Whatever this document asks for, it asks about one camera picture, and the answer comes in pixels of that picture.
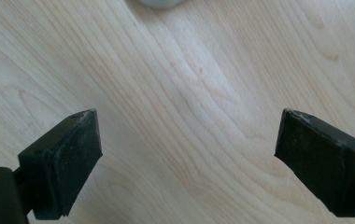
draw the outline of light wood tabletop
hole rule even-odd
[[[355,223],[274,157],[285,107],[355,136],[355,1],[0,0],[0,166],[90,108],[104,153],[31,223]]]

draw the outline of wooden table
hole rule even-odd
[[[53,223],[355,223],[273,156],[285,107],[355,136],[355,1],[0,0],[0,166],[98,110],[104,157]]]

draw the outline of black object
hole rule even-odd
[[[276,157],[337,217],[355,217],[355,138],[306,113],[285,109]]]
[[[0,224],[67,216],[102,156],[96,110],[72,115],[19,154],[14,173],[0,167]]]

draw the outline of wooden surface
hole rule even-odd
[[[355,1],[0,1],[0,166],[98,110],[104,157],[53,223],[355,223],[273,156],[285,107],[355,136]]]

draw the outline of wood grain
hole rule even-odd
[[[355,1],[0,1],[0,166],[92,107],[105,155],[55,223],[355,223],[273,156],[285,107],[355,136]]]

